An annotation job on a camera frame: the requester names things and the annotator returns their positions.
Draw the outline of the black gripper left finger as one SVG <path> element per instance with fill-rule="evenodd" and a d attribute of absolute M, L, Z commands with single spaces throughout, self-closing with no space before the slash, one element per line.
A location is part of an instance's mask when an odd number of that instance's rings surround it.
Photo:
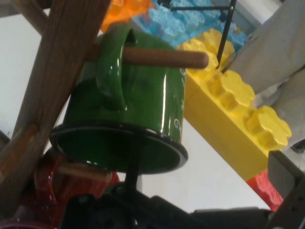
<path fill-rule="evenodd" d="M 125 181 L 101 198 L 79 196 L 70 200 L 62 229 L 188 229 L 188 214 L 145 196 L 136 189 L 139 165 L 131 164 Z"/>

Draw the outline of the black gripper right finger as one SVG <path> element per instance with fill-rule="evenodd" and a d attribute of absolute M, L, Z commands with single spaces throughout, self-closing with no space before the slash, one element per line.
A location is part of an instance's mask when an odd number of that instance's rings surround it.
<path fill-rule="evenodd" d="M 206 209 L 193 213 L 210 229 L 303 229 L 305 227 L 305 174 L 282 152 L 271 151 L 268 178 L 284 196 L 278 210 L 259 208 Z"/>

